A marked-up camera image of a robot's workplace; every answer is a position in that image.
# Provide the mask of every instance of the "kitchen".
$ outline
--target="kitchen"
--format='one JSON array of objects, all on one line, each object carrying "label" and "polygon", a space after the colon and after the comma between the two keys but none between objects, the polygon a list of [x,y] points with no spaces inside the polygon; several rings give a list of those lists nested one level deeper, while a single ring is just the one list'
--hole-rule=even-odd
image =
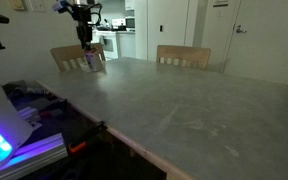
[{"label": "kitchen", "polygon": [[136,57],[133,0],[98,0],[103,5],[101,24],[93,28],[92,43],[103,45],[107,60]]}]

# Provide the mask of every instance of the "gray table top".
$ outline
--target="gray table top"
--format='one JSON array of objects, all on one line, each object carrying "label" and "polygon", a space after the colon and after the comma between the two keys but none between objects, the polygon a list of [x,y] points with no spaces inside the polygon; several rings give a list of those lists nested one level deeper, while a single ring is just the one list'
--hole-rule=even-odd
[{"label": "gray table top", "polygon": [[120,58],[37,79],[202,179],[288,179],[288,86]]}]

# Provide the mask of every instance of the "table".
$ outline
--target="table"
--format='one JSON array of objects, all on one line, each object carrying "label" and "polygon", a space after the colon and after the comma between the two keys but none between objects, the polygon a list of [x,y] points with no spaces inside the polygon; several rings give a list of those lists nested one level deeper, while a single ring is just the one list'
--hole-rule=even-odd
[{"label": "table", "polygon": [[288,86],[132,58],[37,79],[168,179],[288,179]]}]

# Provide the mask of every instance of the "wooden chair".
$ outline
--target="wooden chair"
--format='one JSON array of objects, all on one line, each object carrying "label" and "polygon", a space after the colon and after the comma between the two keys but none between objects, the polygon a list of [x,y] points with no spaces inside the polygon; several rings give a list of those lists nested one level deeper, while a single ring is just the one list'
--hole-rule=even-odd
[{"label": "wooden chair", "polygon": [[169,64],[171,61],[172,65],[206,69],[210,55],[209,48],[159,45],[156,62],[161,63],[163,59],[164,64]]},{"label": "wooden chair", "polygon": [[[100,59],[106,61],[103,51],[103,46],[100,43],[92,44],[99,51]],[[61,72],[74,69],[72,61],[75,63],[76,68],[80,68],[80,61],[85,62],[85,55],[81,45],[65,46],[51,49],[51,54]]]}]

